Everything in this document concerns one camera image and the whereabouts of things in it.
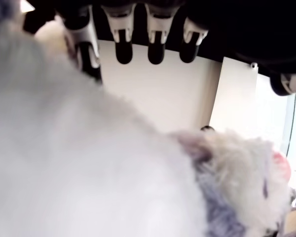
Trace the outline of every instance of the black machine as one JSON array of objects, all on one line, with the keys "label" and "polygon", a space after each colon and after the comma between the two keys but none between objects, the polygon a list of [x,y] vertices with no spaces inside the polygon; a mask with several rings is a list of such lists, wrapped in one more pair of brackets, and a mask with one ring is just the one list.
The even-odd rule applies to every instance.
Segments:
[{"label": "black machine", "polygon": [[80,69],[98,82],[102,81],[99,36],[115,42],[116,57],[121,64],[131,62],[132,42],[148,46],[148,59],[153,64],[162,63],[166,48],[179,51],[185,63],[192,62],[197,55],[216,61],[228,56],[254,63],[253,66],[258,64],[263,74],[270,76],[278,95],[296,93],[294,0],[28,2],[36,10],[27,14],[25,30],[34,33],[59,14]]}]

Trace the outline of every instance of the white wall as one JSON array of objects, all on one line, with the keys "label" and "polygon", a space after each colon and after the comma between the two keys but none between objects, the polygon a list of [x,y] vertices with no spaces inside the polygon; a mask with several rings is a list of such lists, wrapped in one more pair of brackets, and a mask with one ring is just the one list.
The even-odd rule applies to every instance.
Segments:
[{"label": "white wall", "polygon": [[133,60],[122,65],[113,42],[100,41],[106,89],[134,104],[160,131],[199,128],[209,123],[221,63],[197,57],[183,63],[178,52],[165,52],[160,65],[148,61],[148,48],[133,45]]},{"label": "white wall", "polygon": [[257,69],[224,58],[210,125],[218,130],[235,130],[244,137],[256,136],[255,98]]},{"label": "white wall", "polygon": [[291,130],[291,116],[287,115],[288,96],[276,95],[270,85],[270,78],[258,74],[256,86],[257,133],[274,142],[277,149],[286,154]]}]

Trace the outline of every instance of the dog ear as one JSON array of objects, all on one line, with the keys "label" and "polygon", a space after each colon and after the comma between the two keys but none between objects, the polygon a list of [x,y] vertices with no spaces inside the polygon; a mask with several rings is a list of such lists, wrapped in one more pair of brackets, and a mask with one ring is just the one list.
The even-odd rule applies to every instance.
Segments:
[{"label": "dog ear", "polygon": [[192,158],[195,162],[206,162],[212,158],[212,153],[204,137],[204,132],[176,132],[170,134],[171,137],[175,138],[184,151]]}]

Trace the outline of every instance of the dog fur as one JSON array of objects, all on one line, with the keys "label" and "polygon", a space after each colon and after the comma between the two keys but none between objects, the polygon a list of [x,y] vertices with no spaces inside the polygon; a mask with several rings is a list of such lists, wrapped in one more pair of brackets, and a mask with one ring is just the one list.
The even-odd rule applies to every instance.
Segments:
[{"label": "dog fur", "polygon": [[203,237],[194,175],[132,108],[0,26],[0,237]]},{"label": "dog fur", "polygon": [[[207,162],[221,193],[246,227],[246,237],[262,237],[290,209],[286,171],[273,158],[270,142],[245,140],[233,132],[179,132],[177,137],[194,161]],[[268,195],[263,195],[266,181]]]}]

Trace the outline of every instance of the pink tongue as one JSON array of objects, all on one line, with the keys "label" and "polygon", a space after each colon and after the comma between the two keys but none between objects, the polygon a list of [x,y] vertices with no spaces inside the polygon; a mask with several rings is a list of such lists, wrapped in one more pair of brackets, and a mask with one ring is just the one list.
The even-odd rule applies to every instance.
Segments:
[{"label": "pink tongue", "polygon": [[284,177],[287,180],[287,182],[290,180],[291,178],[291,166],[287,161],[287,158],[280,152],[278,151],[274,151],[274,160],[277,164],[280,165],[280,167],[282,168],[282,170],[284,171]]}]

